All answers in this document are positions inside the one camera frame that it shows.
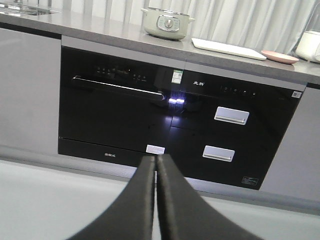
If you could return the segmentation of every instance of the cabinet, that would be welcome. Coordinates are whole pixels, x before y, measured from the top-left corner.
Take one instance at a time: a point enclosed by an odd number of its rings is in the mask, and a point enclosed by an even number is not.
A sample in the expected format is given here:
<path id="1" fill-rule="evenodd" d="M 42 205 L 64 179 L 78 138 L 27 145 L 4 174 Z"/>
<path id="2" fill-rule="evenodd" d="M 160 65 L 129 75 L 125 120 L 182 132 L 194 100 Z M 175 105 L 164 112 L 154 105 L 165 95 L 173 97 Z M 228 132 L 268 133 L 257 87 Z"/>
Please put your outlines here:
<path id="1" fill-rule="evenodd" d="M 320 201 L 320 89 L 307 87 L 261 191 Z"/>
<path id="2" fill-rule="evenodd" d="M 0 28 L 0 145 L 56 154 L 61 40 Z"/>

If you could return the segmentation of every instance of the countertop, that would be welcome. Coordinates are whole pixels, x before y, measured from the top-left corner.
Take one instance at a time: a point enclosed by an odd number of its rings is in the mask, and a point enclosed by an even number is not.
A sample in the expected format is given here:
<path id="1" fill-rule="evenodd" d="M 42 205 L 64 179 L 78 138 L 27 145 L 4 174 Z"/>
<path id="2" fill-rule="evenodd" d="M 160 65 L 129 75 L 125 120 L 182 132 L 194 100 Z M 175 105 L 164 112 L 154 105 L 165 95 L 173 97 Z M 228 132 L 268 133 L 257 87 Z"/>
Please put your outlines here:
<path id="1" fill-rule="evenodd" d="M 166 40 L 147 34 L 140 25 L 67 10 L 55 10 L 58 12 L 39 16 L 0 14 L 0 22 L 215 68 L 301 84 L 320 85 L 318 63 L 300 59 L 291 65 L 268 59 L 261 61 L 201 50 L 193 46 L 190 36 L 182 40 Z"/>

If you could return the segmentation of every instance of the floor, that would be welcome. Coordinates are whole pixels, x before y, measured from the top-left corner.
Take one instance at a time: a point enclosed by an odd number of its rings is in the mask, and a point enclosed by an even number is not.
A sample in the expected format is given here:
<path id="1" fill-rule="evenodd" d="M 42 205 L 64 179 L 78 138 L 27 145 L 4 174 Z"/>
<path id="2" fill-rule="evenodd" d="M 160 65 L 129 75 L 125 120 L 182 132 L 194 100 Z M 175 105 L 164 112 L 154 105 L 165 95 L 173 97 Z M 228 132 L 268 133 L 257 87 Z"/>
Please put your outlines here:
<path id="1" fill-rule="evenodd" d="M 94 220 L 127 182 L 0 160 L 0 236 L 61 240 Z M 265 240 L 318 240 L 320 216 L 203 196 L 212 207 Z M 160 240 L 157 210 L 153 240 Z"/>

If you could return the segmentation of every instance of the white pot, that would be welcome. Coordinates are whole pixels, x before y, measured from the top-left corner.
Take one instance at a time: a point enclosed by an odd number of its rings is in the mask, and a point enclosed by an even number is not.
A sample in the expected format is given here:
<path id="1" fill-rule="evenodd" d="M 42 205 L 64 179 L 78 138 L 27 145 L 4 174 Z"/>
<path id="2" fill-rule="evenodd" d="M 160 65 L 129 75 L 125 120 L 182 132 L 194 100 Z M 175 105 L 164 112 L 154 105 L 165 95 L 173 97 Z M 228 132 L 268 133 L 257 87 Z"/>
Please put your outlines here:
<path id="1" fill-rule="evenodd" d="M 183 39 L 187 35 L 188 24 L 195 20 L 184 13 L 154 7 L 141 8 L 141 11 L 145 12 L 144 30 L 166 39 Z"/>

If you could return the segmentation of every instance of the white curtain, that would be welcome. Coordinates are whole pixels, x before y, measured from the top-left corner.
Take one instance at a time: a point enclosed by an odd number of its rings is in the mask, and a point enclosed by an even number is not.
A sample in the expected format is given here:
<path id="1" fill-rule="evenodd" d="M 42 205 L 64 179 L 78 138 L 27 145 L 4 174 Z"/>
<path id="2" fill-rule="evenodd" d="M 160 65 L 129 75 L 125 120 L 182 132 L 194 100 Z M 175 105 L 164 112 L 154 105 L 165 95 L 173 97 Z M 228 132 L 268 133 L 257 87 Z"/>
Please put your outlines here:
<path id="1" fill-rule="evenodd" d="M 289 54 L 317 0 L 39 0 L 53 8 L 142 25 L 141 8 L 189 14 L 188 34 L 255 50 Z"/>

